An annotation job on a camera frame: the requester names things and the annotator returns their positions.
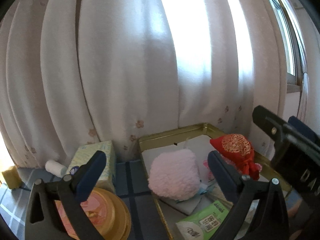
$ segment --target white toilet paper roll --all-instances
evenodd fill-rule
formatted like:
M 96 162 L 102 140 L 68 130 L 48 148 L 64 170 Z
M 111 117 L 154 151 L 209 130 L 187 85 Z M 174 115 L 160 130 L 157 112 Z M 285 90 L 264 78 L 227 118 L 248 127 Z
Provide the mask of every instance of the white toilet paper roll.
M 47 172 L 50 172 L 59 178 L 62 178 L 66 174 L 66 171 L 67 171 L 66 166 L 63 166 L 62 164 L 57 163 L 54 160 L 48 160 L 45 163 L 45 169 L 47 170 Z

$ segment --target screw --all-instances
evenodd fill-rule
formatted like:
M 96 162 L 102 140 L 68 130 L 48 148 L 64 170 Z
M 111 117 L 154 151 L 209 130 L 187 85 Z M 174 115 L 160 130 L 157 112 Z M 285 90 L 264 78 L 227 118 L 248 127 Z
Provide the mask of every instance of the screw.
M 278 185 L 279 184 L 279 180 L 277 178 L 273 178 L 272 179 L 272 183 L 275 184 L 275 185 Z
M 242 180 L 247 181 L 249 180 L 251 177 L 249 175 L 242 175 L 241 176 Z
M 42 179 L 36 179 L 35 184 L 40 185 L 42 183 Z
M 271 133 L 272 133 L 272 135 L 275 135 L 276 134 L 276 132 L 277 132 L 277 128 L 272 128 L 272 130 L 271 130 Z
M 70 174 L 67 174 L 63 177 L 64 181 L 70 181 L 72 179 L 72 176 Z

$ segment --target gray plaid tablecloth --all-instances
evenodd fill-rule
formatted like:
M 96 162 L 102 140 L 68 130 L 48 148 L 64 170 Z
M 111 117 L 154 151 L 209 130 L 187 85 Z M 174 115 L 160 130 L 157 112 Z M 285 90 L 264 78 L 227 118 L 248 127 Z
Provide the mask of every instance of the gray plaid tablecloth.
M 24 240 L 27 204 L 33 182 L 38 178 L 44 182 L 60 178 L 46 170 L 19 168 L 18 172 L 24 182 L 20 188 L 10 190 L 5 184 L 0 186 L 0 213 L 18 239 Z M 132 227 L 128 240 L 168 239 L 140 161 L 117 163 L 116 194 L 131 213 Z

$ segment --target window sill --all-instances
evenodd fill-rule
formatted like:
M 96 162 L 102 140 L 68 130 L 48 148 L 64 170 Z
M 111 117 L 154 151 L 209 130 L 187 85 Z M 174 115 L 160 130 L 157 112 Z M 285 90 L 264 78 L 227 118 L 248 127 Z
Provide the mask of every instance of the window sill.
M 287 94 L 301 92 L 301 87 L 297 85 L 287 84 Z

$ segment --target white curtain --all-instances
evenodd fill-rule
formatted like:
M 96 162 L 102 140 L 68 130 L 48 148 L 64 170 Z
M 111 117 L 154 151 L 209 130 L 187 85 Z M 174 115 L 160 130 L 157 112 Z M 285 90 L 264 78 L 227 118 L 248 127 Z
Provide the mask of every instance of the white curtain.
M 266 1 L 16 1 L 0 28 L 0 128 L 12 158 L 68 165 L 80 145 L 111 139 L 126 161 L 139 137 L 200 122 L 265 154 L 252 110 L 281 113 L 285 87 Z
M 309 98 L 309 76 L 308 73 L 303 73 L 302 92 L 297 118 L 302 122 L 306 122 L 307 103 Z

